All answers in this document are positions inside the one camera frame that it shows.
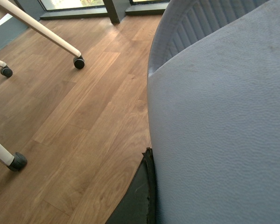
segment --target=chair backrest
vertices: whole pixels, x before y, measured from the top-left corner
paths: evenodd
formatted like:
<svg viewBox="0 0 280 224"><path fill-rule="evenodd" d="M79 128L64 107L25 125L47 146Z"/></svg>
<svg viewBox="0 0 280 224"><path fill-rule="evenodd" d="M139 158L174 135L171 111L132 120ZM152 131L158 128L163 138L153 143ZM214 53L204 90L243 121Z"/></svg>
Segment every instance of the chair backrest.
<svg viewBox="0 0 280 224"><path fill-rule="evenodd" d="M171 0L155 33L148 73L268 0Z"/></svg>
<svg viewBox="0 0 280 224"><path fill-rule="evenodd" d="M157 223L280 224L280 0L164 63L147 99Z"/></svg>

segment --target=black caster wheel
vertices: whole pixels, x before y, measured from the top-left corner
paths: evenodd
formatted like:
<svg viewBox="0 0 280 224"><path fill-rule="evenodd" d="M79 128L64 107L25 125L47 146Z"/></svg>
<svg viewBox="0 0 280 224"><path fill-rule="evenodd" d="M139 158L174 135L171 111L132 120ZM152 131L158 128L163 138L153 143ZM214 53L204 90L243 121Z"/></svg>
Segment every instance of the black caster wheel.
<svg viewBox="0 0 280 224"><path fill-rule="evenodd" d="M13 75L13 71L8 66L5 66L4 68L0 69L0 73L7 78Z"/></svg>
<svg viewBox="0 0 280 224"><path fill-rule="evenodd" d="M74 65L77 69L82 69L85 66L85 61L82 56L74 58Z"/></svg>
<svg viewBox="0 0 280 224"><path fill-rule="evenodd" d="M14 172L20 171L27 164L27 159L21 153L14 154L14 161L8 166L8 168Z"/></svg>

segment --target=floor-to-ceiling window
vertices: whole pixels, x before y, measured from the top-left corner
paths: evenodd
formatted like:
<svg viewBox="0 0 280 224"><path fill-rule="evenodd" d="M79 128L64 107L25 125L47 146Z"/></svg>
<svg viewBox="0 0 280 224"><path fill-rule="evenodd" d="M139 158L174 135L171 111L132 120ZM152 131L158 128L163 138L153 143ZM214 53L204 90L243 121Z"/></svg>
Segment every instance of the floor-to-ceiling window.
<svg viewBox="0 0 280 224"><path fill-rule="evenodd" d="M170 0L130 0L131 5L169 2Z"/></svg>
<svg viewBox="0 0 280 224"><path fill-rule="evenodd" d="M83 8L83 7L99 7L103 6L103 0L39 0L47 11Z"/></svg>

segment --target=wooden floor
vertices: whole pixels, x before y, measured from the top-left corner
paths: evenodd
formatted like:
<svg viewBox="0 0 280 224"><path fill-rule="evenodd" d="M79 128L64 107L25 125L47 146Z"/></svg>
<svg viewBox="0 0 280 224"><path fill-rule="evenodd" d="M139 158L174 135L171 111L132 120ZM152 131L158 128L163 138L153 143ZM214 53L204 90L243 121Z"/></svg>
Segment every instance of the wooden floor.
<svg viewBox="0 0 280 224"><path fill-rule="evenodd" d="M150 146L147 61L161 16L44 21L73 56L33 30L0 51L0 143L23 153L0 163L0 224L103 224Z"/></svg>

